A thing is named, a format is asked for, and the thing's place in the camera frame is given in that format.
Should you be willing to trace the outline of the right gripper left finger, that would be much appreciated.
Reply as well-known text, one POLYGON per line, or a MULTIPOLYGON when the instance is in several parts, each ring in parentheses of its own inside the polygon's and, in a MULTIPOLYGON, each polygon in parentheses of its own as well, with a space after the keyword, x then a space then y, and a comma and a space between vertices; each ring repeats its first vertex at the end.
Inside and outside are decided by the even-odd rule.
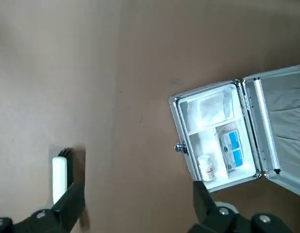
POLYGON ((52 208, 32 213, 21 222, 0 217, 0 233, 69 233, 85 208, 82 183, 73 183, 52 208))

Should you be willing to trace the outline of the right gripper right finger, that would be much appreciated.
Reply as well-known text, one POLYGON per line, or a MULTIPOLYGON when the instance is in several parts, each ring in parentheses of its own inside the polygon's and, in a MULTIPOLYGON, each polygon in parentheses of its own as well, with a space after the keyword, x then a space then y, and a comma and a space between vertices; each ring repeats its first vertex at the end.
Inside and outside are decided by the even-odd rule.
POLYGON ((193 182, 193 205, 199 223, 190 233, 290 233, 275 215, 258 213, 247 219, 232 208, 217 205, 202 181, 193 182))

